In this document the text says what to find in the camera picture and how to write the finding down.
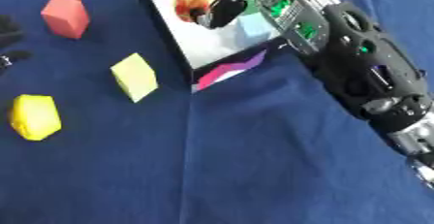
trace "yellow foam block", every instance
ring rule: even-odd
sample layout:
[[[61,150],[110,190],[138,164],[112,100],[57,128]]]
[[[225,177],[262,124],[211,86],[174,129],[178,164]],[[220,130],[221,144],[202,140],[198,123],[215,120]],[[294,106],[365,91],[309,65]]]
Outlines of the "yellow foam block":
[[[29,141],[41,141],[62,128],[57,108],[50,96],[16,97],[10,118],[12,127]]]
[[[119,86],[135,103],[158,88],[154,70],[137,53],[113,65],[111,71]]]

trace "red cube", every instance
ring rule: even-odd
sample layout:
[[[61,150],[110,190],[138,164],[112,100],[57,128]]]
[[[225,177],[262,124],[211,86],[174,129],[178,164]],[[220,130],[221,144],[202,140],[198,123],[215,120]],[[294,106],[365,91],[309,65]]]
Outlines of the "red cube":
[[[89,24],[81,0],[49,0],[41,15],[54,34],[72,39],[81,38]]]

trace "table surface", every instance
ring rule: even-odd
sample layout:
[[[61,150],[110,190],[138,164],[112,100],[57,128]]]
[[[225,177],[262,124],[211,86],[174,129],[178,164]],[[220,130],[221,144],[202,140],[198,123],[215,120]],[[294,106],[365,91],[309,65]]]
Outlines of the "table surface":
[[[72,41],[47,30],[47,0],[0,0],[26,32],[2,52],[34,54],[0,79],[0,223],[432,223],[434,193],[290,49],[192,96],[139,0],[82,1],[91,24]],[[434,71],[433,0],[350,1]],[[133,52],[161,84],[138,104],[109,71]],[[10,128],[24,93],[54,97],[61,132]]]

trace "robotic arm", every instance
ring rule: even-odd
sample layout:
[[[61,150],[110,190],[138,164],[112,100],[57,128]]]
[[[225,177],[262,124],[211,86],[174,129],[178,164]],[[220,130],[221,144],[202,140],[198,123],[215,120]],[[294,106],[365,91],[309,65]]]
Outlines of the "robotic arm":
[[[255,0],[300,62],[351,115],[365,120],[434,188],[434,106],[426,73],[363,11],[340,0]],[[197,24],[222,27],[244,0],[192,10]]]

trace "light blue cube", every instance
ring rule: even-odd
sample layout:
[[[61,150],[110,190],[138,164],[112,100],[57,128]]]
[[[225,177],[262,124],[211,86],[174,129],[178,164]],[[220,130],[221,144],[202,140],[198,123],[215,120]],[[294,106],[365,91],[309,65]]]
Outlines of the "light blue cube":
[[[239,16],[236,21],[236,42],[241,47],[251,47],[266,42],[273,27],[261,13]]]

